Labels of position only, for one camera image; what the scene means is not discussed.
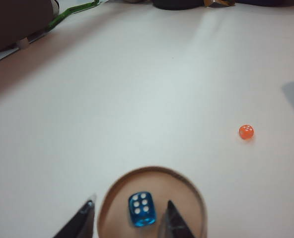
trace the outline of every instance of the orange die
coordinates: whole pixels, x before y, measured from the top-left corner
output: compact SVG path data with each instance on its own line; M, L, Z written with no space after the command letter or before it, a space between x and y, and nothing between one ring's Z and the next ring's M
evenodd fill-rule
M250 125L243 125L238 130L239 135L243 140L249 139L253 136L254 130Z

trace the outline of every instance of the green cable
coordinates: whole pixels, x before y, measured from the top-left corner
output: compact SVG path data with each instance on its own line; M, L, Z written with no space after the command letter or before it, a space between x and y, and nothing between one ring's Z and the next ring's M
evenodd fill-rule
M51 31L53 28L55 28L61 21L63 21L65 18L67 18L69 15L84 11L93 7L96 7L100 4L100 0L94 0L93 2L85 3L78 6L72 6L62 12L60 15L58 15L56 18L54 18L50 24L47 26L46 31Z

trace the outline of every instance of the translucent blue die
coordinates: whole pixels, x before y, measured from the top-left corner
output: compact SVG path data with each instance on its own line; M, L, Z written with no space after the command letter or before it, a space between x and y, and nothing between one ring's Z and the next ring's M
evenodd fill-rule
M156 221L156 211L149 192L137 192L130 196L128 207L135 227L144 227Z

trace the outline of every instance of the cardboard ring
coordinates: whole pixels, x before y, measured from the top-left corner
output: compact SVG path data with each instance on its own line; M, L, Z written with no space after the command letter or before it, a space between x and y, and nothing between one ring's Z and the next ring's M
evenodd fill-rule
M152 194L157 221L151 226L135 228L128 215L128 197L138 191ZM204 199L183 175L164 167L143 167L118 179L109 189L98 215L100 238L159 237L161 216L172 200L196 238L207 238L207 212Z

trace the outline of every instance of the white surface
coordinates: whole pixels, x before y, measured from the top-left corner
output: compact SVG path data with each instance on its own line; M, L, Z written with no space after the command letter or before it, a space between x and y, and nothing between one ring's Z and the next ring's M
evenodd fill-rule
M294 238L294 6L110 1L0 61L0 238L52 237L145 165L195 183L210 238Z

